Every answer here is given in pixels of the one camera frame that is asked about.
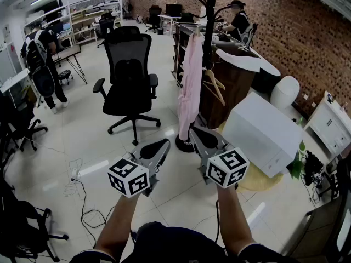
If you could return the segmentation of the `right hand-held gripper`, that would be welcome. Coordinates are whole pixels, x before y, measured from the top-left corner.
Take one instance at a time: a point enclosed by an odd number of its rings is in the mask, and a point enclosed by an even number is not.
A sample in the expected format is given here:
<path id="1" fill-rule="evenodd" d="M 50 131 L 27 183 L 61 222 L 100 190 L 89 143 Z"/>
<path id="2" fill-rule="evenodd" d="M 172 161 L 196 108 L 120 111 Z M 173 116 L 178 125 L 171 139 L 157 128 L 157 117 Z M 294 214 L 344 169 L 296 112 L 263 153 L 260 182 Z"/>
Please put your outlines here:
<path id="1" fill-rule="evenodd" d="M 201 159 L 199 171 L 206 184 L 228 188 L 245 177 L 250 162 L 240 148 L 227 147 L 229 143 L 220 133 L 205 127 L 191 127 L 189 135 Z"/>

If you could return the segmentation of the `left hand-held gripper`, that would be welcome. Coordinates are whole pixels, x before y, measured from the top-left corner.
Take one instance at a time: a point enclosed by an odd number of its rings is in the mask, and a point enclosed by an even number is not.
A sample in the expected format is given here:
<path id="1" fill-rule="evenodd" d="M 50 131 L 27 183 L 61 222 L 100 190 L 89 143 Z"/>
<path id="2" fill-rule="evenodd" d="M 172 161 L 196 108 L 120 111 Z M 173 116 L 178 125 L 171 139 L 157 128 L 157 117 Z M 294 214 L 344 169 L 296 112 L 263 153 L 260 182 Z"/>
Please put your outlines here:
<path id="1" fill-rule="evenodd" d="M 168 139 L 141 142 L 132 151 L 135 158 L 116 157 L 107 170 L 111 186 L 128 198 L 140 193 L 149 196 L 158 183 L 156 171 L 170 146 Z"/>

